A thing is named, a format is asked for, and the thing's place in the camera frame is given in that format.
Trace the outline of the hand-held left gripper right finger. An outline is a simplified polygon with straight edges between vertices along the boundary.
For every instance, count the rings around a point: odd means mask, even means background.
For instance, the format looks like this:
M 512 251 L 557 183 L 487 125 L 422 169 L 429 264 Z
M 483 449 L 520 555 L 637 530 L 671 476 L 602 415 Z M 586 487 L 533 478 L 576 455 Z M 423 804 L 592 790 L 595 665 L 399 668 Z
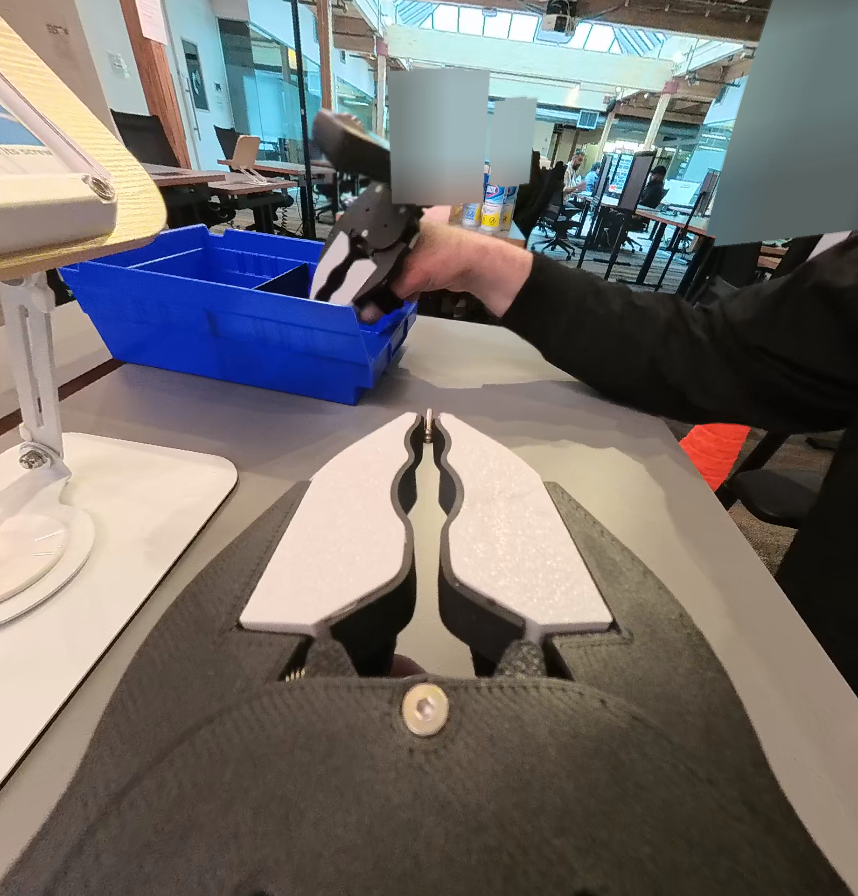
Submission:
M 439 464 L 454 483 L 446 547 L 455 584 L 524 637 L 607 630 L 613 615 L 541 476 L 453 414 L 436 425 Z

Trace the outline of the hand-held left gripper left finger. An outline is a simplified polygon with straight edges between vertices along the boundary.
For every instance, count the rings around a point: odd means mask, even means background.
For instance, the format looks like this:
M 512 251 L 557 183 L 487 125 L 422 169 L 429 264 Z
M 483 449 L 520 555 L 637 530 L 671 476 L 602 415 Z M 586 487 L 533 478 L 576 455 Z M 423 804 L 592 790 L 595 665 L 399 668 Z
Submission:
M 350 444 L 310 479 L 240 616 L 252 631 L 327 631 L 412 566 L 420 416 Z

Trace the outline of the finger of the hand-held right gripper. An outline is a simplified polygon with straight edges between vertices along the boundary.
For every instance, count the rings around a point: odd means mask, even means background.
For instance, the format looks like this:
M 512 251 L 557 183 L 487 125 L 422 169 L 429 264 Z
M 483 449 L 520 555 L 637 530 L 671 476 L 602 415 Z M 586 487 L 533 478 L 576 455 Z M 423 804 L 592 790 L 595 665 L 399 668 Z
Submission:
M 329 238 L 314 272 L 310 298 L 322 303 L 354 303 L 358 291 L 353 269 L 358 249 L 346 231 Z
M 376 264 L 369 257 L 345 255 L 336 260 L 329 273 L 329 303 L 351 306 L 376 270 Z

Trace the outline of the blue plastic bin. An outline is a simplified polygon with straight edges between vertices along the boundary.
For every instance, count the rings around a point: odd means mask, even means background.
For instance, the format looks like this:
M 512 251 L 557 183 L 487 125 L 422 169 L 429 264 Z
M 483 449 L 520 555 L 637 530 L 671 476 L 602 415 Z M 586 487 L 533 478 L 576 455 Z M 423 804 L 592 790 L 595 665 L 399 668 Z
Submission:
M 254 289 L 316 265 L 322 249 L 197 225 L 59 272 L 117 360 L 355 405 L 400 352 L 416 305 L 367 326 L 351 308 Z

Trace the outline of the person's right forearm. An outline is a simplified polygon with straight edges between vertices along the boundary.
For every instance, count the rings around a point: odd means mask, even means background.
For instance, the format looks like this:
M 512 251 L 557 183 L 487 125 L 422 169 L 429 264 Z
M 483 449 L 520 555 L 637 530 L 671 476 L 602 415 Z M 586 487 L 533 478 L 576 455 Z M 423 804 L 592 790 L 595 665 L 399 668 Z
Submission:
M 606 398 L 654 416 L 843 429 L 858 413 L 858 232 L 708 306 L 536 254 L 502 325 Z

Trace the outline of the brown office desk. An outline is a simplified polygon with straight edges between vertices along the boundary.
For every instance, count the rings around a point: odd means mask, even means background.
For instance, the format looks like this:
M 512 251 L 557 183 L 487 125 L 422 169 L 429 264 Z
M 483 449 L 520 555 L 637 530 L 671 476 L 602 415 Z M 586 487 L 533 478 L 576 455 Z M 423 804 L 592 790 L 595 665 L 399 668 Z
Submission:
M 202 223 L 242 229 L 244 223 L 237 217 L 247 213 L 252 218 L 249 230 L 300 235 L 286 223 L 286 213 L 306 197 L 304 165 L 256 161 L 242 168 L 230 160 L 218 164 L 218 170 L 193 170 L 143 163 L 162 192 L 170 228 Z

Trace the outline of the grey desk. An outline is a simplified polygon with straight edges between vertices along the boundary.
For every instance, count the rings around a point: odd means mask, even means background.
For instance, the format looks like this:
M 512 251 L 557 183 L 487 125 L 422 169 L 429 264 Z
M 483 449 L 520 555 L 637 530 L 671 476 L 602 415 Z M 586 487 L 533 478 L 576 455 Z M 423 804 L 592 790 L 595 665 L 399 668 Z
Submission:
M 669 588 L 731 676 L 776 778 L 858 894 L 858 700 L 659 419 L 500 328 L 418 317 L 356 406 L 117 367 L 63 428 L 214 454 L 237 487 L 0 791 L 0 879 L 70 781 L 132 655 L 193 576 L 294 482 L 406 410 L 449 412 L 564 487 Z

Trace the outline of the person's right hand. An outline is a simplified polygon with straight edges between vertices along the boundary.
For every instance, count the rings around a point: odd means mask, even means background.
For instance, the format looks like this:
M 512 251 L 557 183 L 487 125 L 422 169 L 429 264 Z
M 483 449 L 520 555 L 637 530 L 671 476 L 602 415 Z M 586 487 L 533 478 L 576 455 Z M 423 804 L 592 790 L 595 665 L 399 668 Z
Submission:
M 468 293 L 501 319 L 533 264 L 534 255 L 512 242 L 427 222 L 390 287 L 402 299 L 439 290 Z

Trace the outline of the black bin divider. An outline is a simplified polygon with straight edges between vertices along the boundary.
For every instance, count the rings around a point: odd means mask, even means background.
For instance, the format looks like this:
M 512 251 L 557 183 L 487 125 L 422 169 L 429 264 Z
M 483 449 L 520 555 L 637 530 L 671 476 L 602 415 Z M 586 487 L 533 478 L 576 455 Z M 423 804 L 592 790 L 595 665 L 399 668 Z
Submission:
M 311 283 L 315 271 L 314 263 L 299 263 L 256 285 L 254 289 L 263 293 L 308 299 L 311 297 Z

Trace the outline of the white wipes canister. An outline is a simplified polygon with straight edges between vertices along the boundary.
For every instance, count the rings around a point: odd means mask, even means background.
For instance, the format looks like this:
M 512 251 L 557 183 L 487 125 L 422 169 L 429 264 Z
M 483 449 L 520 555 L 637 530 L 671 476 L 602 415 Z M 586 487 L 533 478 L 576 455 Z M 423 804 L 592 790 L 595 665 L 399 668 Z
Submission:
M 494 234 L 498 232 L 501 226 L 505 187 L 492 183 L 489 162 L 486 162 L 484 165 L 483 186 L 480 230 L 486 234 Z

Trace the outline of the black office chair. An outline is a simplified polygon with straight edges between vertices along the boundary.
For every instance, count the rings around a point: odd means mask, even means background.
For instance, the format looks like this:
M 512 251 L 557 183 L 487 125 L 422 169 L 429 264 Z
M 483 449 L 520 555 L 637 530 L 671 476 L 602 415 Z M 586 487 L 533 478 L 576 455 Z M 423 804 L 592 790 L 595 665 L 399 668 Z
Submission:
M 564 190 L 574 173 L 571 163 L 557 162 L 551 168 L 540 164 L 539 151 L 532 151 L 527 183 L 519 186 L 513 224 L 523 236 L 524 248 L 540 220 L 551 207 L 561 207 Z

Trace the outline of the orange cone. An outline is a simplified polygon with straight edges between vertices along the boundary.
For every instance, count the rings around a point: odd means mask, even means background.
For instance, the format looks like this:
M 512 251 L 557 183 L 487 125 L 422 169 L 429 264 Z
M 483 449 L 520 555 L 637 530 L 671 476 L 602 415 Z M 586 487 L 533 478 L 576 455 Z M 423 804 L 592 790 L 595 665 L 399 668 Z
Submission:
M 703 424 L 681 439 L 682 450 L 713 492 L 730 476 L 749 431 L 744 425 Z

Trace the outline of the wooden instruction board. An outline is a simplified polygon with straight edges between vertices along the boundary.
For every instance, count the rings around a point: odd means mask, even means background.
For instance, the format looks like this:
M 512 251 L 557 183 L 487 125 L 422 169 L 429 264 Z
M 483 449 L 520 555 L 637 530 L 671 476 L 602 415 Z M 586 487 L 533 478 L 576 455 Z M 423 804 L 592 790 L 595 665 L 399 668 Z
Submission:
M 117 220 L 106 237 L 0 257 L 0 281 L 91 261 L 150 243 L 166 224 L 160 192 L 97 115 L 107 111 L 77 9 L 71 2 L 3 2 L 0 72 L 109 173 Z

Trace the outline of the black chair base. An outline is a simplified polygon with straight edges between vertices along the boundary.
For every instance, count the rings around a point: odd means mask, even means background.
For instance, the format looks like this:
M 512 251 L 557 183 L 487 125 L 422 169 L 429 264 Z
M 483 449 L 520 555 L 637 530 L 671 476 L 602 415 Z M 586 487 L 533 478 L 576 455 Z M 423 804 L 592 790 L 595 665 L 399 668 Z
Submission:
M 759 521 L 799 529 L 815 505 L 826 472 L 767 468 L 789 436 L 785 432 L 765 432 L 746 458 L 715 489 L 715 496 L 724 509 L 740 503 Z

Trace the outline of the framed instruction sheet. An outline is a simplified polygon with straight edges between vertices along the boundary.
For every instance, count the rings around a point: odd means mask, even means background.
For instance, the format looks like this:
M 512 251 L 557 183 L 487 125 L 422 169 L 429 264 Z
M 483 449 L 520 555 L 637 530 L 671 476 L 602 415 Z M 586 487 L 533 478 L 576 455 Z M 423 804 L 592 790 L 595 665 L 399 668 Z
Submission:
M 108 236 L 109 173 L 0 72 L 0 257 Z

